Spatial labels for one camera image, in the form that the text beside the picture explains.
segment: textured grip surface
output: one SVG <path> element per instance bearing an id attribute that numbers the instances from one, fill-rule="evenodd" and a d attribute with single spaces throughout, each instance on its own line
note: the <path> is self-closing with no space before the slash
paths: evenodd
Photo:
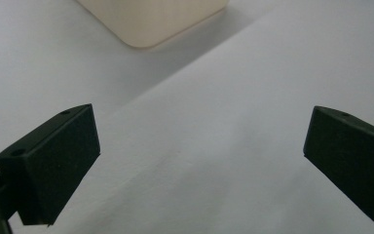
<path id="1" fill-rule="evenodd" d="M 59 113 L 0 153 L 23 224 L 54 224 L 98 155 L 90 104 Z"/>
<path id="2" fill-rule="evenodd" d="M 305 156 L 374 220 L 374 127 L 356 117 L 315 107 Z"/>

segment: cream-colored object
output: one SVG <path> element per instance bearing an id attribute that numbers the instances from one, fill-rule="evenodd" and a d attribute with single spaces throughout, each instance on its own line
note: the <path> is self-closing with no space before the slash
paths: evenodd
<path id="1" fill-rule="evenodd" d="M 223 9 L 229 0 L 78 0 L 125 43 L 151 47 Z"/>

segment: white surface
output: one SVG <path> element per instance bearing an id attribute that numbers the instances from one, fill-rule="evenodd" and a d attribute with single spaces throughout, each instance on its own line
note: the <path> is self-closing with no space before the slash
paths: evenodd
<path id="1" fill-rule="evenodd" d="M 214 15 L 228 0 L 78 0 L 125 43 L 147 48 Z"/>
<path id="2" fill-rule="evenodd" d="M 101 157 L 16 233 L 374 233 L 302 152 L 314 105 L 374 125 L 374 1 L 231 1 L 153 51 L 74 1 L 0 1 L 0 151 L 87 102 Z"/>

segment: white table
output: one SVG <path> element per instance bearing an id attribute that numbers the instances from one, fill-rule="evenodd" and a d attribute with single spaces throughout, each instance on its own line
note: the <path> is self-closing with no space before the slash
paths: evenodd
<path id="1" fill-rule="evenodd" d="M 374 233 L 302 152 L 315 105 L 374 125 L 374 1 L 232 0 L 139 51 L 76 1 L 1 0 L 0 151 L 89 102 L 101 156 L 15 233 Z"/>

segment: screw hole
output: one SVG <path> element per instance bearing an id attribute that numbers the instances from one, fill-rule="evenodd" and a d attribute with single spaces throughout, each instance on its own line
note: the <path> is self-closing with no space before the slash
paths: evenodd
<path id="1" fill-rule="evenodd" d="M 22 155 L 26 150 L 25 149 L 17 149 L 11 153 L 12 156 L 20 156 Z"/>

